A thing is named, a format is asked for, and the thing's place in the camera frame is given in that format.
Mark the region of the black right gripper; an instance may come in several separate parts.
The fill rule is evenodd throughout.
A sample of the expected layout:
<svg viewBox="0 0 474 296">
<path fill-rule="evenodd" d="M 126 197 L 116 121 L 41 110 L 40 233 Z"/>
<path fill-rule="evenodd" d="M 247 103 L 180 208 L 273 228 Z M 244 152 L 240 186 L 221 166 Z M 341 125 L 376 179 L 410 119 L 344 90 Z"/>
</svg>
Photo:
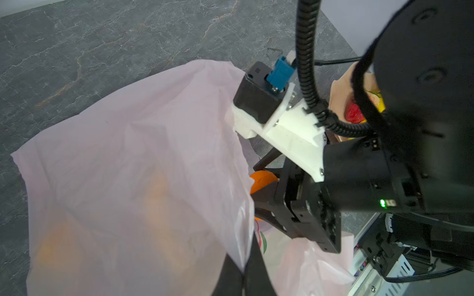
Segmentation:
<svg viewBox="0 0 474 296">
<path fill-rule="evenodd" d="M 290 159 L 278 180 L 252 193 L 256 217 L 291 239 L 306 238 L 329 253 L 341 251 L 341 213 L 402 212 L 407 165 L 376 137 L 329 144 L 323 181 Z"/>
</svg>

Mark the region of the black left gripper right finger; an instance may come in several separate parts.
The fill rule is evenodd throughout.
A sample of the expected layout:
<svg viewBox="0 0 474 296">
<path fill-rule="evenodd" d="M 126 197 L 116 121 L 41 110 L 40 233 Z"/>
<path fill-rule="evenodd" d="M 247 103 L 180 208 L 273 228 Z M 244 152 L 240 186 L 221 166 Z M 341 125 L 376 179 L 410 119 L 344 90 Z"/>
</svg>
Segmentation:
<svg viewBox="0 0 474 296">
<path fill-rule="evenodd" d="M 253 236 L 251 252 L 243 277 L 244 296 L 276 296 L 263 256 L 259 249 L 257 236 Z"/>
</svg>

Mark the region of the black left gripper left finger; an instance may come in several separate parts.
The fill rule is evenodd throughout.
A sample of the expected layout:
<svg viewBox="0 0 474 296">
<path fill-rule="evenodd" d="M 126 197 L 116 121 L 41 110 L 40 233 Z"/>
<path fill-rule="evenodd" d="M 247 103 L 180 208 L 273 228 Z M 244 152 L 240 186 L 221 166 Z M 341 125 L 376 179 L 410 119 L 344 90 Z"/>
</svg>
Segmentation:
<svg viewBox="0 0 474 296">
<path fill-rule="evenodd" d="M 241 296 L 242 293 L 243 274 L 230 256 L 227 255 L 211 296 Z"/>
</svg>

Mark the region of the red strawberry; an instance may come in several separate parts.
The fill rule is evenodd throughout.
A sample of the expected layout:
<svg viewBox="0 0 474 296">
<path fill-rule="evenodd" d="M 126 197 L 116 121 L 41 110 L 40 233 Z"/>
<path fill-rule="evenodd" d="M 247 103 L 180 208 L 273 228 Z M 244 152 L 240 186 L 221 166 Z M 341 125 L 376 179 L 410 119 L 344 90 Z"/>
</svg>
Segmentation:
<svg viewBox="0 0 474 296">
<path fill-rule="evenodd" d="M 347 122 L 353 123 L 353 124 L 365 122 L 365 117 L 362 114 L 359 106 L 353 102 L 350 102 L 346 105 L 346 108 L 344 111 L 344 118 Z"/>
</svg>

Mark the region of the yellow banana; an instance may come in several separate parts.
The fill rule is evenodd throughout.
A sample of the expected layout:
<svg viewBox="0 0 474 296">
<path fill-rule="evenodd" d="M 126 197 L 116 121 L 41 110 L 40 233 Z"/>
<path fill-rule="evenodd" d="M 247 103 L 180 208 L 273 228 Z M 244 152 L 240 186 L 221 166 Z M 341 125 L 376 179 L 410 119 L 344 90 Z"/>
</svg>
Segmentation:
<svg viewBox="0 0 474 296">
<path fill-rule="evenodd" d="M 369 95 L 370 95 L 370 99 L 373 102 L 376 109 L 380 113 L 384 112 L 385 109 L 386 109 L 386 106 L 385 106 L 385 103 L 383 101 L 383 98 L 382 98 L 381 94 L 378 93 L 378 92 L 375 92 L 375 91 L 371 91 L 371 92 L 369 92 Z"/>
</svg>

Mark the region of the orange tangerine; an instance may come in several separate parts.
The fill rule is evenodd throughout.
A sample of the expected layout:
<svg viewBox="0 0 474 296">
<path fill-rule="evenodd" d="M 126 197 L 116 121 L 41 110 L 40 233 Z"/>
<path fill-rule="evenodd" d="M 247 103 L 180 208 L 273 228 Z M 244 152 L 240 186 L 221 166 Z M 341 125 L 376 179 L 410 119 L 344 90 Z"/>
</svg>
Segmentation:
<svg viewBox="0 0 474 296">
<path fill-rule="evenodd" d="M 260 191 L 262 188 L 268 186 L 272 182 L 278 182 L 278 178 L 275 176 L 275 174 L 267 170 L 256 171 L 251 174 L 250 177 L 254 180 L 250 195 Z"/>
</svg>

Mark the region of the pink printed plastic bag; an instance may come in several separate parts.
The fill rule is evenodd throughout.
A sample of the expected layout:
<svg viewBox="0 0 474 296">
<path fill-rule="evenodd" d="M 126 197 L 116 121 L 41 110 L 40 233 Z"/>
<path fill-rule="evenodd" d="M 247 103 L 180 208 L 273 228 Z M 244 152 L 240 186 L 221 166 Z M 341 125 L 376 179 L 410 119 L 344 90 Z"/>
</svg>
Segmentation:
<svg viewBox="0 0 474 296">
<path fill-rule="evenodd" d="M 232 110 L 244 73 L 195 60 L 128 85 L 12 154 L 28 197 L 30 296 L 211 296 L 227 255 L 243 274 L 253 179 Z M 340 255 L 271 245 L 279 296 L 345 296 Z"/>
</svg>

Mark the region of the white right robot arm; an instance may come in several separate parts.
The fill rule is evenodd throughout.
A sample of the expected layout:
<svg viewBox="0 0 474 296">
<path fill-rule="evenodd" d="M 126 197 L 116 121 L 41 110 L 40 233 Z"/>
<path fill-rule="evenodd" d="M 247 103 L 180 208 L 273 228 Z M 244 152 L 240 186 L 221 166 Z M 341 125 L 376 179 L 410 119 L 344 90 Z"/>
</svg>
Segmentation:
<svg viewBox="0 0 474 296">
<path fill-rule="evenodd" d="M 393 238 L 456 271 L 474 268 L 474 4 L 409 1 L 350 78 L 367 122 L 340 122 L 314 76 L 319 1 L 296 14 L 297 74 L 309 113 L 343 143 L 323 150 L 322 182 L 287 160 L 256 192 L 256 216 L 338 253 L 341 212 L 395 215 Z"/>
</svg>

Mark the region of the beige wavy fruit plate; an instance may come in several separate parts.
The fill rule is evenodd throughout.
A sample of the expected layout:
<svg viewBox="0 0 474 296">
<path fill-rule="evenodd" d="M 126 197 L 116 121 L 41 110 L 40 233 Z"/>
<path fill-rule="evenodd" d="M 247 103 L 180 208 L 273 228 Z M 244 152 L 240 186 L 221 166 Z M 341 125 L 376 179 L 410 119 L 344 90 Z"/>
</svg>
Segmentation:
<svg viewBox="0 0 474 296">
<path fill-rule="evenodd" d="M 351 77 L 357 63 L 353 63 L 346 73 L 339 79 L 332 83 L 330 91 L 329 109 L 337 114 L 338 118 L 345 123 L 349 123 L 344 118 L 344 111 L 346 105 L 350 102 L 356 104 L 354 93 L 351 86 Z M 364 74 L 364 90 L 370 99 L 369 92 L 375 91 L 381 94 L 376 83 L 375 75 L 370 73 Z"/>
</svg>

